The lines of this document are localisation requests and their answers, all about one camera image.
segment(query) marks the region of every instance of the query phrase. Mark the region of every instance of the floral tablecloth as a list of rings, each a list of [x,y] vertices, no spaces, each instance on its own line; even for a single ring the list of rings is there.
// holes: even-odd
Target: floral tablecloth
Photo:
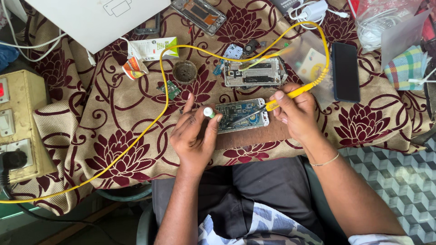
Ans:
[[[180,44],[190,44],[223,55],[230,44],[243,47],[251,39],[271,43],[289,26],[278,21],[281,14],[268,0],[209,0],[227,15],[227,21],[213,37],[204,34],[174,10],[161,12],[160,37],[177,36]],[[350,12],[345,0],[329,0],[330,8]],[[26,42],[46,42],[58,36],[58,28],[28,5]],[[380,71],[380,53],[363,54],[352,18],[343,19],[327,12],[322,28],[329,45],[342,42],[358,48],[361,102],[334,102],[324,111],[317,108],[318,126],[338,148],[378,146],[412,153],[425,149],[410,143],[411,138],[429,131],[433,123],[426,112],[423,91],[405,92],[401,96]],[[298,38],[305,29],[290,31],[271,49],[283,48],[285,42]],[[124,35],[130,40],[154,38]],[[47,47],[33,50],[38,58]],[[157,90],[163,84],[159,62],[148,62],[150,73],[135,81],[124,74],[127,43],[114,41],[95,55],[97,66],[88,61],[86,50],[66,36],[46,58],[33,63],[34,69],[48,84],[53,103],[34,112],[44,145],[58,167],[58,172],[19,183],[14,188],[18,199],[52,194],[100,173],[123,152],[161,112],[165,95]],[[34,202],[62,215],[74,208],[95,188],[121,188],[156,178],[174,177],[179,159],[169,144],[171,130],[180,117],[188,93],[196,95],[195,106],[268,98],[271,88],[239,90],[224,86],[223,76],[212,74],[219,60],[197,50],[181,48],[181,58],[165,60],[167,79],[173,80],[172,65],[190,60],[197,65],[198,77],[191,85],[178,85],[181,95],[170,101],[164,116],[114,167],[91,183],[53,198]],[[288,67],[288,82],[299,82]],[[217,150],[209,165],[233,165],[278,157],[304,154],[293,140],[266,142],[253,146]]]

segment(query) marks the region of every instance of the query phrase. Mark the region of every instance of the plaid cloth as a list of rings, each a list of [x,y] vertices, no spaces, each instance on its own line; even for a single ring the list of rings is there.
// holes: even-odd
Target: plaid cloth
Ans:
[[[385,74],[396,90],[421,90],[424,85],[408,81],[410,78],[422,79],[426,67],[427,53],[423,53],[419,46],[411,46],[389,62]]]

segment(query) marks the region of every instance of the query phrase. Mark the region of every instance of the thin gold bracelet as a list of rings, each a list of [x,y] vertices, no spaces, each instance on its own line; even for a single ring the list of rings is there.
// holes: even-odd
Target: thin gold bracelet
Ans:
[[[331,162],[333,162],[334,160],[336,160],[336,158],[339,156],[339,152],[337,152],[337,155],[332,159],[332,160],[330,160],[330,161],[328,161],[328,162],[326,162],[326,163],[323,163],[323,164],[311,164],[310,162],[310,164],[312,165],[312,166],[323,166],[323,165],[326,165],[327,163],[331,163]]]

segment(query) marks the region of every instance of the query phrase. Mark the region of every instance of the shirt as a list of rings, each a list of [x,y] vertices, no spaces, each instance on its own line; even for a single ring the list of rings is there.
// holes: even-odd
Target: shirt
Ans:
[[[198,227],[198,245],[323,245],[313,232],[266,205],[254,203],[250,231],[241,238],[225,239],[214,230],[212,217],[208,215]],[[351,245],[413,245],[408,236],[383,234],[353,235]]]

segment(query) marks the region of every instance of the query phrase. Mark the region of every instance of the black smartphone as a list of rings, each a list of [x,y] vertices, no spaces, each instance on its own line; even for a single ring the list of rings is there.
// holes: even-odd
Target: black smartphone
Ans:
[[[360,102],[357,49],[353,45],[333,43],[334,99],[337,101]]]

